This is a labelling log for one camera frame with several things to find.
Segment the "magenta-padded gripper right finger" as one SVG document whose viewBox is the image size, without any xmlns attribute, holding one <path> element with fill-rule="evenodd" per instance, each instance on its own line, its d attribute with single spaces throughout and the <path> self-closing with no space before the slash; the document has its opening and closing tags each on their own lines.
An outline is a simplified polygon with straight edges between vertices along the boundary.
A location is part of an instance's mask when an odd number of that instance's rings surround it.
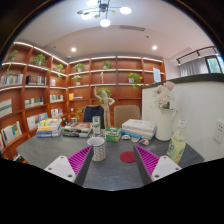
<svg viewBox="0 0 224 224">
<path fill-rule="evenodd" d="M 169 157 L 159 157 L 140 146 L 134 146 L 133 154 L 144 185 L 181 170 Z"/>
</svg>

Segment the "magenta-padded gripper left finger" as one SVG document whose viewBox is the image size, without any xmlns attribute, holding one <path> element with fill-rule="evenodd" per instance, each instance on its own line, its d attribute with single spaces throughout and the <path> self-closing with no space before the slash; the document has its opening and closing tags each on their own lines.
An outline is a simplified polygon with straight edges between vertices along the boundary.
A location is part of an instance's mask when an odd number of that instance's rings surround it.
<svg viewBox="0 0 224 224">
<path fill-rule="evenodd" d="M 45 168 L 45 171 L 82 186 L 92 157 L 93 146 L 90 145 L 68 157 L 60 155 Z"/>
</svg>

